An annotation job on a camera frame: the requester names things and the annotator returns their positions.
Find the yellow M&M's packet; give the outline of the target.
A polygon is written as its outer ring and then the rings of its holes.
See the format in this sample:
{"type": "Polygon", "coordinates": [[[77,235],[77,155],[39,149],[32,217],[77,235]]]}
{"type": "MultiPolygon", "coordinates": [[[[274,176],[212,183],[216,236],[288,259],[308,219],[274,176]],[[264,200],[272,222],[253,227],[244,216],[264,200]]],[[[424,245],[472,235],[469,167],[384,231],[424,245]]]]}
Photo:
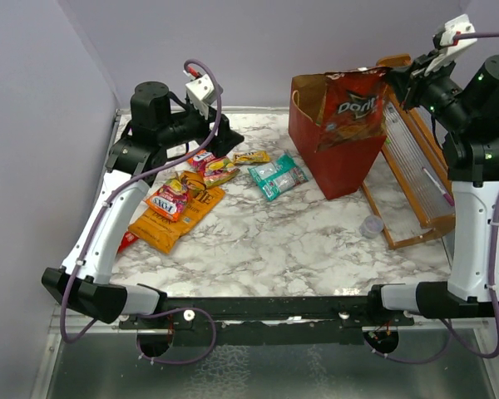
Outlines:
{"type": "Polygon", "coordinates": [[[269,154],[264,150],[234,153],[232,161],[235,165],[265,164],[270,162],[269,154]]]}

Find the teal Fox's mint candy bag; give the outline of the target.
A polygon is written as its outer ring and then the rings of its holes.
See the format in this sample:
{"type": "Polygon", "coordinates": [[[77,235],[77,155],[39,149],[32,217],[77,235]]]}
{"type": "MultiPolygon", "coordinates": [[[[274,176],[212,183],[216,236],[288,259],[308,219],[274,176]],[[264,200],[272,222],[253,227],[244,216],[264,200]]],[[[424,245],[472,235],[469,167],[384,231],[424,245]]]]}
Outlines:
{"type": "Polygon", "coordinates": [[[249,175],[268,201],[309,180],[288,151],[277,160],[249,168],[249,175]]]}

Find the yellow Kettle honey dijon bag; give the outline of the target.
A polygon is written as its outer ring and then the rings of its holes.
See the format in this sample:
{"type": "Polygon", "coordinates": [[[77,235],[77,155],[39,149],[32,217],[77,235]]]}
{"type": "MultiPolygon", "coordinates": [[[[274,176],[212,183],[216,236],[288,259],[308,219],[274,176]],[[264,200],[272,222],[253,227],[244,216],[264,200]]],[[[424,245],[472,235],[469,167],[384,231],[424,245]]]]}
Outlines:
{"type": "Polygon", "coordinates": [[[201,176],[174,173],[147,200],[147,209],[128,231],[168,254],[225,196],[220,187],[208,188],[201,176]]]}

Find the pink white marker pen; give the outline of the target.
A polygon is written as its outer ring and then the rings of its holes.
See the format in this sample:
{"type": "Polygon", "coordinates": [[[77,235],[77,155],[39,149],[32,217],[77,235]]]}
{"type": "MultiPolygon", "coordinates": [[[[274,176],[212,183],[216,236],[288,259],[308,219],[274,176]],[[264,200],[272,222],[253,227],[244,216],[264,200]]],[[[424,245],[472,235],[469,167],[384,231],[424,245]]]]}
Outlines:
{"type": "Polygon", "coordinates": [[[425,167],[422,167],[422,171],[430,179],[430,181],[432,181],[434,186],[440,192],[441,196],[447,201],[447,203],[453,207],[455,205],[455,202],[454,199],[451,197],[451,195],[445,191],[442,185],[433,177],[433,175],[425,167]]]}

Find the orange wooden rack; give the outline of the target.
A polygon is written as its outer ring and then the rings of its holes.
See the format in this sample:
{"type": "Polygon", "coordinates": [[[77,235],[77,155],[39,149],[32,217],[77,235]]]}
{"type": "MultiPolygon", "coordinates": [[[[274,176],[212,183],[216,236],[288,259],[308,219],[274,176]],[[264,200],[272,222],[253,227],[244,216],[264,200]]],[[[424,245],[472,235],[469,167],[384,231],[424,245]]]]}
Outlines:
{"type": "Polygon", "coordinates": [[[372,212],[384,222],[390,249],[440,239],[455,228],[455,210],[423,173],[425,167],[452,196],[447,165],[428,126],[429,114],[405,111],[391,88],[386,91],[387,138],[363,182],[372,212]]]}

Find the small red snack packet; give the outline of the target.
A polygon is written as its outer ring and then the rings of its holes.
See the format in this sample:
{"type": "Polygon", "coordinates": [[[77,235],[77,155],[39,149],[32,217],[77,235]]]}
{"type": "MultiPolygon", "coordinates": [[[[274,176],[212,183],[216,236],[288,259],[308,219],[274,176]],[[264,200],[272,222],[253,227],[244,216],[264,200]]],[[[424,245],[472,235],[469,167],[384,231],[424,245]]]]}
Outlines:
{"type": "Polygon", "coordinates": [[[123,250],[128,248],[130,245],[135,243],[139,238],[130,231],[126,231],[122,237],[121,243],[117,249],[117,253],[121,253],[123,250]]]}

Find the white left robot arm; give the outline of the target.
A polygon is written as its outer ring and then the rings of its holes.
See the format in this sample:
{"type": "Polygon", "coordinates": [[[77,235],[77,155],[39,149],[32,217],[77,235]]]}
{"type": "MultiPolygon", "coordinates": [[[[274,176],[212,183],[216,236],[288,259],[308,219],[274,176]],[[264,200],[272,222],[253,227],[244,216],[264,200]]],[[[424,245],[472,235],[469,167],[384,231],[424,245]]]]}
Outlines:
{"type": "Polygon", "coordinates": [[[135,314],[149,328],[165,322],[161,292],[110,282],[121,239],[157,174],[177,165],[168,150],[194,141],[223,156],[244,140],[222,115],[222,89],[210,76],[197,77],[185,90],[181,111],[172,112],[170,104],[178,99],[167,85],[147,81],[136,87],[131,118],[109,150],[102,187],[80,238],[61,267],[47,268],[42,275],[42,285],[62,310],[104,323],[135,314]]]}

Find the red brown paper bag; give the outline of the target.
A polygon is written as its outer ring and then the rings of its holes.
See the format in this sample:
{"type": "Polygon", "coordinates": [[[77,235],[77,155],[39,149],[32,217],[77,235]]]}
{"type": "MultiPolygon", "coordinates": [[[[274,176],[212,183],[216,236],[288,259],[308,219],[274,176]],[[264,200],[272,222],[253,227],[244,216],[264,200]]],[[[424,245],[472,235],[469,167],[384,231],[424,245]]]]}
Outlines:
{"type": "Polygon", "coordinates": [[[289,136],[328,200],[352,194],[363,183],[386,140],[380,136],[356,140],[318,151],[319,115],[325,95],[325,74],[292,78],[289,136]]]}

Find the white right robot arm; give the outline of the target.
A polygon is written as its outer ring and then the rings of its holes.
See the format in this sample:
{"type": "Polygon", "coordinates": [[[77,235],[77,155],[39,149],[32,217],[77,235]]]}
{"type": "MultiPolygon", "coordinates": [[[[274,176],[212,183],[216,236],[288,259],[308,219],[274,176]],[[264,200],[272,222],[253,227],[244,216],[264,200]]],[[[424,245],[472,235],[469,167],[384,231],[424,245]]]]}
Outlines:
{"type": "Polygon", "coordinates": [[[465,88],[453,62],[432,56],[393,66],[385,76],[404,110],[422,107],[447,132],[442,154],[455,201],[454,254],[444,282],[373,288],[367,319],[384,325],[396,311],[425,318],[499,317],[499,55],[488,57],[465,88]]]}

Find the orange Fox's fruits candy bag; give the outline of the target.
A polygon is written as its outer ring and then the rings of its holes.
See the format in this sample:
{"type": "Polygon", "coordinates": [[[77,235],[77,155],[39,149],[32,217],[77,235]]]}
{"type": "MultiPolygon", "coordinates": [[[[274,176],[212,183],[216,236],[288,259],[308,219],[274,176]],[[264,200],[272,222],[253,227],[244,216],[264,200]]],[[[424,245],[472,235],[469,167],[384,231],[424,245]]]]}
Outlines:
{"type": "Polygon", "coordinates": [[[216,157],[207,150],[197,152],[187,163],[202,178],[207,188],[222,185],[240,172],[227,156],[216,157]]]}

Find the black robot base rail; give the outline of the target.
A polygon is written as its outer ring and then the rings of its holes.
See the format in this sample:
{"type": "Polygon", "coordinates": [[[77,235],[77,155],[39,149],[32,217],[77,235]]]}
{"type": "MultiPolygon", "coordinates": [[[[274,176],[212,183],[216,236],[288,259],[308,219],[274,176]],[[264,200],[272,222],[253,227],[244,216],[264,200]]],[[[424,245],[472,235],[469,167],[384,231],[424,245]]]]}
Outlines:
{"type": "Polygon", "coordinates": [[[164,298],[162,316],[131,316],[120,329],[177,347],[339,343],[360,345],[364,328],[409,327],[413,319],[380,308],[374,296],[164,298]]]}

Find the red Doritos chips bag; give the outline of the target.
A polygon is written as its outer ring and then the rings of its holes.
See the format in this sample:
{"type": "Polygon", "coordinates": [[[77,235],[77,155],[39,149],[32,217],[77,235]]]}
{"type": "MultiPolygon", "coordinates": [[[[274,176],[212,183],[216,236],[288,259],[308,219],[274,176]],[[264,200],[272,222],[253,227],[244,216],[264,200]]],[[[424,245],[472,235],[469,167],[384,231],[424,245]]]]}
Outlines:
{"type": "Polygon", "coordinates": [[[388,71],[376,66],[325,74],[318,151],[383,133],[388,71]]]}

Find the small purple lidded cup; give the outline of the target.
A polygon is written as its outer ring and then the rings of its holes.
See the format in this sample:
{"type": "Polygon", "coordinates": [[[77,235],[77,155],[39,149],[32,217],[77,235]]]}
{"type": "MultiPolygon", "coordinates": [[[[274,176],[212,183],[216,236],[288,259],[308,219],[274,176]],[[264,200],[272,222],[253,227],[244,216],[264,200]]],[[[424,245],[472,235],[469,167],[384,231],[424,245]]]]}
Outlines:
{"type": "Polygon", "coordinates": [[[367,239],[375,239],[384,230],[384,222],[377,215],[369,215],[359,227],[360,234],[367,239]]]}

